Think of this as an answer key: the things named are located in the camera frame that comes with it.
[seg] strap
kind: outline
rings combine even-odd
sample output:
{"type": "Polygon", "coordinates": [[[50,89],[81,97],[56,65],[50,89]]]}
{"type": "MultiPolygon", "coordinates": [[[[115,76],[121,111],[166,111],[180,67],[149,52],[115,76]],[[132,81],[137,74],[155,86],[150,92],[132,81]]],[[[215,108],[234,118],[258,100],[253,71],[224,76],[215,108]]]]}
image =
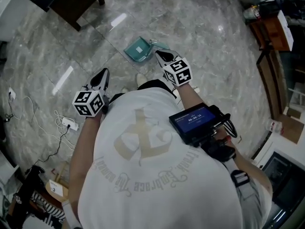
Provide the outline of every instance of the strap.
{"type": "Polygon", "coordinates": [[[236,190],[239,190],[244,199],[254,194],[255,190],[250,184],[250,178],[248,174],[242,170],[239,170],[234,160],[231,158],[223,165],[227,168],[231,179],[236,186],[236,190]]]}

